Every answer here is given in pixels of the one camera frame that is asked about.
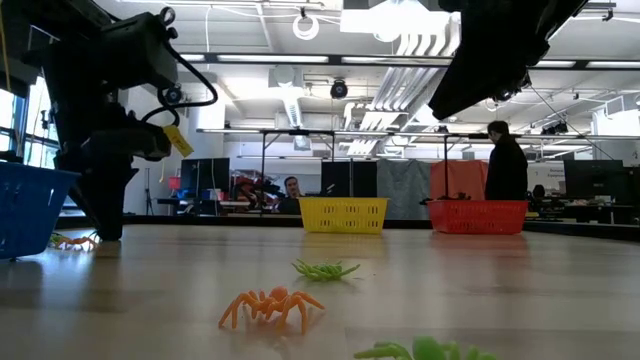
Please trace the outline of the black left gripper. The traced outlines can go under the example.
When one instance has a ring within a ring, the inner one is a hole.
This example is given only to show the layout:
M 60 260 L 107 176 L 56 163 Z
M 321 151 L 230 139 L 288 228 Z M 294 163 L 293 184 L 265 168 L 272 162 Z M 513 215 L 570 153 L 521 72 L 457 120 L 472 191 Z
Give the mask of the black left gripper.
M 111 160 L 140 157 L 158 162 L 171 155 L 171 143 L 161 127 L 138 120 L 119 104 L 59 112 L 54 120 L 60 143 L 54 163 L 59 170 L 81 173 Z M 122 236 L 125 191 L 137 172 L 128 168 L 105 175 L 101 205 L 98 172 L 82 173 L 69 190 L 103 241 L 117 242 Z

